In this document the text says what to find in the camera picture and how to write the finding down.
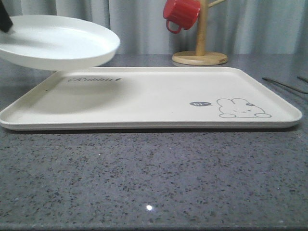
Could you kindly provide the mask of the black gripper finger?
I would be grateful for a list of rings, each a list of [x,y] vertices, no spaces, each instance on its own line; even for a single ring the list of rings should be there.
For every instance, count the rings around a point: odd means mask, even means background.
[[[13,22],[4,7],[3,2],[0,2],[0,30],[2,32],[9,32],[13,26]]]

